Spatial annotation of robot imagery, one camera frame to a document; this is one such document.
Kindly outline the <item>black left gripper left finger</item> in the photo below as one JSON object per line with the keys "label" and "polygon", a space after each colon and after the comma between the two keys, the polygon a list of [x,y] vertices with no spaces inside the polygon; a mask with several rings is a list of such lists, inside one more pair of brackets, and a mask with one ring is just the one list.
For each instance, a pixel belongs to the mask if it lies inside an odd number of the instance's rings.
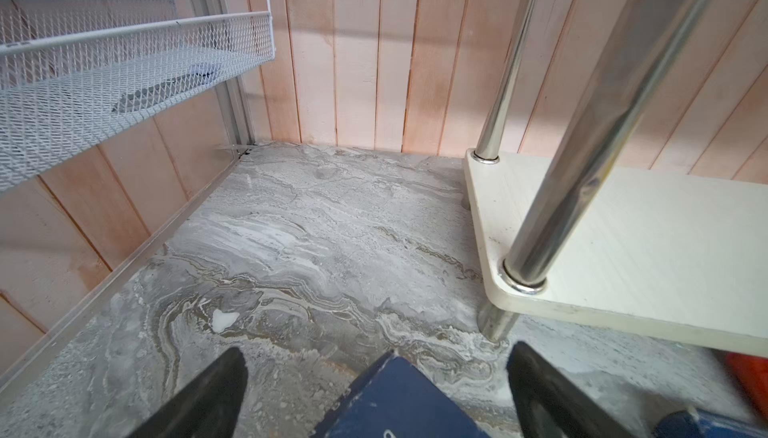
{"label": "black left gripper left finger", "polygon": [[248,381],[245,357],[237,347],[222,353],[132,437],[231,437]]}

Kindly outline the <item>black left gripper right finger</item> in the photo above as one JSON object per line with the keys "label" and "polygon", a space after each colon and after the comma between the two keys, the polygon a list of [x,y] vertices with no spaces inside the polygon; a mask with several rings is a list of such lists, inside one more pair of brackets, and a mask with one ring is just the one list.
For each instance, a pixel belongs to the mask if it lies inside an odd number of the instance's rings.
{"label": "black left gripper right finger", "polygon": [[629,437],[631,433],[524,341],[506,370],[525,437]]}

